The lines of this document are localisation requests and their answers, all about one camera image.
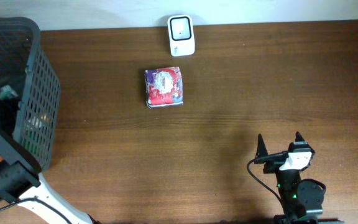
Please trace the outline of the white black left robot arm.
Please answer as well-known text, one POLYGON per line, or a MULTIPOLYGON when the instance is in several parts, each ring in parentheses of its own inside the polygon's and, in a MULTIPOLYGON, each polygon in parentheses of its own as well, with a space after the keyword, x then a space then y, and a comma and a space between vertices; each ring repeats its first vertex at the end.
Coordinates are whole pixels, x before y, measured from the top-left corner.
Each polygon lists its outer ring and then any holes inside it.
POLYGON ((97 223, 61 197, 45 180, 34 156, 0 129, 0 212, 20 206, 47 223, 97 223))

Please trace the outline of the small green tissue pack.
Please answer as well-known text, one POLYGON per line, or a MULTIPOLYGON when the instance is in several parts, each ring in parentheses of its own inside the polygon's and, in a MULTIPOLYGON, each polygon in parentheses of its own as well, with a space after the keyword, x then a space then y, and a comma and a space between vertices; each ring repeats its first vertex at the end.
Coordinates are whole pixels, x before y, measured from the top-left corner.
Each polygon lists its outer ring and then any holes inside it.
POLYGON ((0 88, 1 100, 11 100, 17 98, 18 96, 17 92, 10 85, 5 85, 0 88))

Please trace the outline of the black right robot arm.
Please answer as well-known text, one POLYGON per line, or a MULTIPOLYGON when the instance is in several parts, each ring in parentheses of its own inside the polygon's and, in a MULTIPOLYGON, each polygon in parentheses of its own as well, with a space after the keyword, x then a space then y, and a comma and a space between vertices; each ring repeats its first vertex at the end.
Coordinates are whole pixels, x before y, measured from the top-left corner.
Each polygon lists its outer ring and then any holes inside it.
POLYGON ((302 179, 300 172, 311 165, 314 149, 297 132, 295 140, 286 151, 269 154, 261 134, 258 135, 255 158, 247 163, 248 173, 263 187, 274 194, 283 208, 282 215, 275 215, 274 223, 342 223, 338 219, 320 219, 323 214, 326 186, 314 179, 302 179), (275 192, 259 180, 250 170, 251 164, 262 164, 264 174, 275 174, 275 192))

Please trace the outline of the red purple tissue pack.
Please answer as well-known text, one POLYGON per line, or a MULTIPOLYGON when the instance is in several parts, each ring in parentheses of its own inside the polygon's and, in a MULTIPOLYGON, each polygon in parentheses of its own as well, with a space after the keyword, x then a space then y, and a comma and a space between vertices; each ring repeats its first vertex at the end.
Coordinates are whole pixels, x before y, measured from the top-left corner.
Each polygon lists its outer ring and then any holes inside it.
POLYGON ((183 79, 179 67, 146 70, 144 76, 149 108, 183 104, 183 79))

